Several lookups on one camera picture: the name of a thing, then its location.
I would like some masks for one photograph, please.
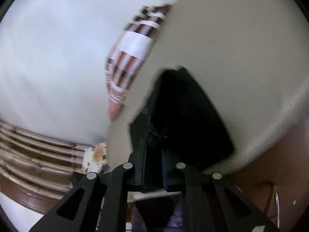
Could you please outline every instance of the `striped fabric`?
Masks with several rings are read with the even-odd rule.
[[[171,5],[144,6],[113,45],[105,65],[111,102],[122,104]]]

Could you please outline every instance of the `brown wooden surface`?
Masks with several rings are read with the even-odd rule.
[[[46,214],[59,200],[35,193],[0,175],[0,191],[22,206]]]

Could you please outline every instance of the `white sheet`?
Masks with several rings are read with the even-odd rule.
[[[143,5],[173,0],[16,0],[0,24],[0,119],[74,142],[106,139],[104,62]]]

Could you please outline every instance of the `beige cushion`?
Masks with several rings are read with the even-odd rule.
[[[308,50],[308,23],[293,0],[178,0],[109,128],[109,164],[127,161],[128,123],[160,70],[184,66],[219,111],[236,149],[209,170],[245,166],[308,109]]]

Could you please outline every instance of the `plaid shirt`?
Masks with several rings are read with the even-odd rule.
[[[170,8],[169,4],[144,6],[113,45],[105,64],[105,73],[108,94],[114,103],[125,101],[126,92],[142,67]]]

